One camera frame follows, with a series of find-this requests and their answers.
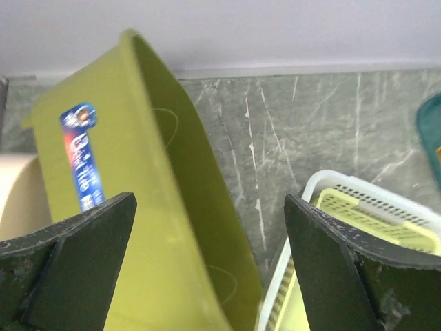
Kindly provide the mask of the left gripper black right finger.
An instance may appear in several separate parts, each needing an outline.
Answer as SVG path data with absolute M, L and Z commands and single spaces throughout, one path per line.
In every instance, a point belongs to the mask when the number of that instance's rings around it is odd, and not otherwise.
M 347 225 L 292 194 L 285 224 L 311 330 L 439 330 L 440 257 Z

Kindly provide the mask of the olive green plastic tub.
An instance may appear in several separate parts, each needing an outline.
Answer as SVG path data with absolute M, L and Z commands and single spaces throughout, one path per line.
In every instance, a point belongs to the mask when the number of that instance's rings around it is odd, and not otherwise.
M 134 30 L 39 97 L 54 221 L 118 193 L 136 214 L 106 330 L 253 330 L 262 285 L 191 99 Z

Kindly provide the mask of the translucent blue plastic container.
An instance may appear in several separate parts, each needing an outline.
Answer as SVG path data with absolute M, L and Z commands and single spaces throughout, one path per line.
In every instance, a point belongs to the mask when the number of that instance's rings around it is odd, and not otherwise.
M 433 178 L 440 190 L 440 93 L 427 99 L 418 108 L 416 128 Z

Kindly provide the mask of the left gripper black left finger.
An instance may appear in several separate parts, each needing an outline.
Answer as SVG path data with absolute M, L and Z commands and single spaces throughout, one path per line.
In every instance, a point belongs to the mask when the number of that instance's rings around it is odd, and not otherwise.
M 102 330 L 137 202 L 123 192 L 1 242 L 2 330 Z

